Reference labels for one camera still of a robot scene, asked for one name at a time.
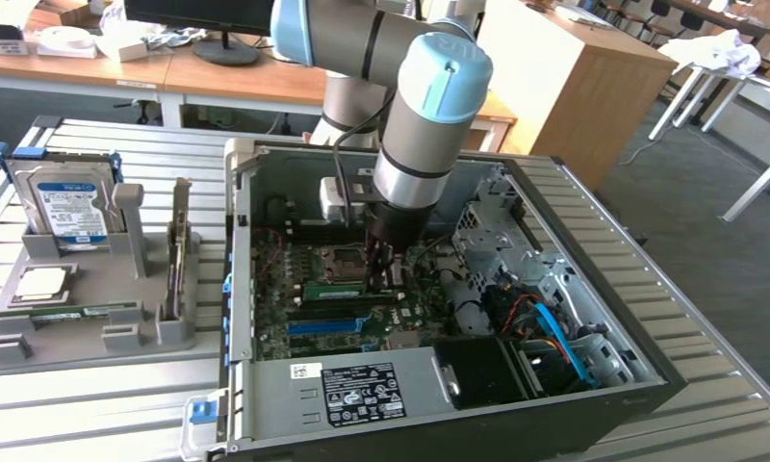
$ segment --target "gray floor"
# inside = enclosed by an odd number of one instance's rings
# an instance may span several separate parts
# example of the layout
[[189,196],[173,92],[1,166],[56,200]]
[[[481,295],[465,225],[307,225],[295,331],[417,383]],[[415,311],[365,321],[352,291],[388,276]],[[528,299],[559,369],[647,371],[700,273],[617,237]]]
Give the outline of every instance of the gray floor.
[[[116,102],[0,90],[0,141],[17,143],[36,115],[132,123],[137,112],[112,109]],[[663,110],[653,107],[623,158],[645,143]],[[648,234],[648,253],[770,384],[770,198],[732,224],[717,219],[755,178],[681,129],[632,166],[613,169],[600,194]]]

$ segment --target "metal workbench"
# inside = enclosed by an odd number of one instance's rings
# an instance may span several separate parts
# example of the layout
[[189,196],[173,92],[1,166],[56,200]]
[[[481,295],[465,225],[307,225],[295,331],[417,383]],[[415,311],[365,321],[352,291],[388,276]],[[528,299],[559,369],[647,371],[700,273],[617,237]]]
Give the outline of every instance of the metal workbench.
[[[183,405],[217,388],[223,151],[231,136],[81,120],[65,120],[56,129],[49,147],[121,152],[125,181],[141,183],[147,191],[147,231],[161,231],[169,221],[176,177],[193,180],[191,219],[204,240],[197,345],[107,360],[103,367],[0,376],[0,461],[179,460]],[[649,418],[625,424],[587,453],[565,459],[770,461],[767,385],[571,172],[548,158],[520,163],[689,381]],[[1,173],[0,287],[20,253],[24,226],[25,214]],[[535,234],[547,245],[544,230]]]

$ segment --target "computer monitor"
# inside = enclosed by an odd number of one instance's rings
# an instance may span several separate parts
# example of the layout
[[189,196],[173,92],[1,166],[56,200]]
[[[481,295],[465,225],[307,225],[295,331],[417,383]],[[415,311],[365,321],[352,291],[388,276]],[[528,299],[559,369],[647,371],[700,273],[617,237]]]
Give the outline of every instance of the computer monitor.
[[272,7],[273,0],[125,0],[125,15],[137,21],[223,31],[223,40],[199,42],[193,53],[215,64],[245,65],[260,52],[229,40],[228,32],[268,36]]

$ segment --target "blue hard drive label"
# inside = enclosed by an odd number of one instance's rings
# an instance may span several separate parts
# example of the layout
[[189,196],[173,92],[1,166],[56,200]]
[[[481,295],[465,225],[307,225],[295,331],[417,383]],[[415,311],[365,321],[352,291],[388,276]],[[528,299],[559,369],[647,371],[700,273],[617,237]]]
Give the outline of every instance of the blue hard drive label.
[[40,183],[40,199],[52,233],[71,244],[97,244],[108,229],[97,208],[97,187],[91,183]]

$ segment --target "power supply label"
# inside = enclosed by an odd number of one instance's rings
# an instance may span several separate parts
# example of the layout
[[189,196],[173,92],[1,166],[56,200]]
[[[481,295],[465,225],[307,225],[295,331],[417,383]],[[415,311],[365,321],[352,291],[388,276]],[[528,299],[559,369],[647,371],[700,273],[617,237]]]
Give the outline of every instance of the power supply label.
[[393,363],[323,369],[329,424],[347,426],[407,417]]
[[105,241],[105,219],[93,206],[97,187],[91,183],[40,183],[37,189],[52,233],[75,244]]

